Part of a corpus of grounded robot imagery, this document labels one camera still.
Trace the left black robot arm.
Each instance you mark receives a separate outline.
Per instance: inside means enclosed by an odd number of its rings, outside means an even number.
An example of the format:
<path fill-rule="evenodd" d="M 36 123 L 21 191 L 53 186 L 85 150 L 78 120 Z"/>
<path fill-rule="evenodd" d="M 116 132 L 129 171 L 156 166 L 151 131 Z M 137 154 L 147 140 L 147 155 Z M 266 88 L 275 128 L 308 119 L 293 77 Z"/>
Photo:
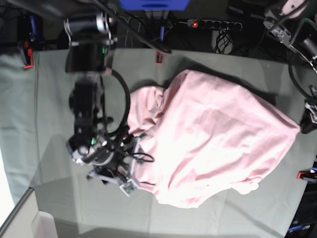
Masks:
<path fill-rule="evenodd" d="M 317 71 L 317 2 L 315 0 L 271 0 L 264 12 L 266 35 L 283 44 L 291 52 L 288 60 L 290 79 L 305 98 L 300 121 L 302 134 L 317 129 L 317 87 L 310 85 L 310 94 L 295 78 L 295 62 L 303 59 Z"/>

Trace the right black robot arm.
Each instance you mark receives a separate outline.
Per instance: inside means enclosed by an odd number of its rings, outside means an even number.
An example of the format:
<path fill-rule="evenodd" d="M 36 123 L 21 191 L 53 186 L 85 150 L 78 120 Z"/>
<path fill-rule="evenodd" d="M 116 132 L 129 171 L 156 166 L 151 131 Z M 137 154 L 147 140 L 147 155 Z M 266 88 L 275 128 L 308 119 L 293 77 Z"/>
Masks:
<path fill-rule="evenodd" d="M 140 138 L 128 132 L 130 92 L 123 77 L 112 68 L 117 27 L 160 54 L 170 54 L 171 49 L 133 29 L 105 0 L 15 0 L 13 4 L 41 17 L 63 21 L 69 42 L 65 71 L 79 76 L 69 96 L 74 134 L 66 147 L 74 162 L 92 166 L 89 179 L 115 183 L 130 195 L 139 187 L 135 165 L 154 159 L 140 149 Z M 118 80 L 125 96 L 124 113 L 113 132 L 107 128 L 111 118 L 106 115 L 105 73 Z"/>

